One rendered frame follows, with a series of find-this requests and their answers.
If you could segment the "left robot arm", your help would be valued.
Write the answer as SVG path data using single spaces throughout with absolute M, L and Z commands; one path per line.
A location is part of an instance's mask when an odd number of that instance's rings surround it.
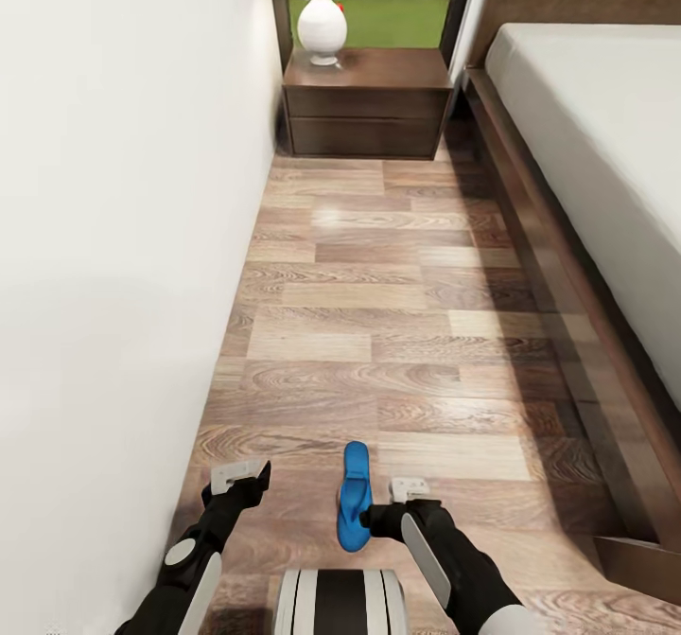
M 114 635 L 198 635 L 221 576 L 221 554 L 239 513 L 269 490 L 271 462 L 258 477 L 257 458 L 211 469 L 201 496 L 205 510 L 163 556 L 155 588 Z

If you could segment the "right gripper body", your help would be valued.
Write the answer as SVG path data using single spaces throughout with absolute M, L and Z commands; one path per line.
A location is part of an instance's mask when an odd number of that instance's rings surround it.
M 403 503 L 372 503 L 369 506 L 370 536 L 401 541 L 394 526 L 394 518 L 403 505 Z

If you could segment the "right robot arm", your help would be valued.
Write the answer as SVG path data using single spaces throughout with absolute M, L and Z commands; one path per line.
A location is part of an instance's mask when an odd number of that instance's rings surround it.
M 389 504 L 359 513 L 374 538 L 404 542 L 459 635 L 548 635 L 503 582 L 498 566 L 455 528 L 423 479 L 392 478 Z

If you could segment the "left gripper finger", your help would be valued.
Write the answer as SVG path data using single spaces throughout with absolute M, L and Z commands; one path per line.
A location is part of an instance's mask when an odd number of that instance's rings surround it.
M 271 462 L 268 462 L 266 466 L 262 469 L 262 472 L 259 474 L 259 476 L 255 477 L 256 481 L 258 482 L 262 497 L 263 491 L 269 490 L 270 477 L 271 477 Z

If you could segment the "sandal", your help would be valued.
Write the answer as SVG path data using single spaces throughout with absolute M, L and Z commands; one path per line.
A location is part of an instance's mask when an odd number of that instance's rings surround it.
M 370 487 L 368 448 L 360 441 L 351 441 L 344 452 L 345 482 L 340 490 L 338 538 L 347 553 L 360 551 L 368 539 L 370 528 L 363 528 L 359 513 L 373 503 Z

